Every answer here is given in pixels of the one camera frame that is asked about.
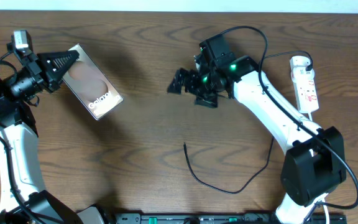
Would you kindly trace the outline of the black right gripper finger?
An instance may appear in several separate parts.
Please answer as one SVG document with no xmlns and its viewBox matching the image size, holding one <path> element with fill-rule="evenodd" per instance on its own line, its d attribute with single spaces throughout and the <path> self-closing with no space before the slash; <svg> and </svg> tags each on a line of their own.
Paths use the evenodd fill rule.
<svg viewBox="0 0 358 224">
<path fill-rule="evenodd" d="M 206 106 L 208 108 L 217 108 L 218 107 L 218 96 L 212 95 L 203 98 L 201 96 L 197 96 L 195 100 L 196 105 Z"/>
<path fill-rule="evenodd" d="M 189 71 L 180 68 L 176 71 L 171 84 L 167 88 L 168 93 L 180 94 L 185 79 L 188 77 Z"/>
</svg>

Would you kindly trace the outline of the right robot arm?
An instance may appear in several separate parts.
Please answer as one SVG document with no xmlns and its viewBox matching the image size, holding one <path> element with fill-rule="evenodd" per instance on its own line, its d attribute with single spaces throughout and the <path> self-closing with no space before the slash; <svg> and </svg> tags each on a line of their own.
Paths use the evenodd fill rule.
<svg viewBox="0 0 358 224">
<path fill-rule="evenodd" d="M 309 58 L 290 60 L 297 105 L 291 105 L 272 86 L 259 63 L 249 56 L 236 57 L 222 34 L 200 43 L 195 69 L 177 70 L 169 93 L 191 93 L 196 104 L 215 108 L 220 92 L 248 108 L 268 129 L 285 159 L 280 181 L 285 189 L 275 211 L 280 223 L 311 220 L 317 206 L 346 180 L 344 140 L 334 127 L 323 129 L 307 117 L 305 103 L 316 109 L 313 64 Z"/>
</svg>

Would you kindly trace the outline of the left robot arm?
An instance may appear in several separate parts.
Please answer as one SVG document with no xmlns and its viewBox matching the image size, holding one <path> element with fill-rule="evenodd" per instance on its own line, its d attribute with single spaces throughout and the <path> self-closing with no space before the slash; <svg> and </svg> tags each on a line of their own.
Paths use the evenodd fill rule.
<svg viewBox="0 0 358 224">
<path fill-rule="evenodd" d="M 38 93 L 53 93 L 79 59 L 76 50 L 34 54 L 7 45 L 21 70 L 0 78 L 0 223 L 81 223 L 81 218 L 46 191 L 38 159 L 39 135 L 31 107 Z M 0 58 L 0 65 L 13 65 Z"/>
</svg>

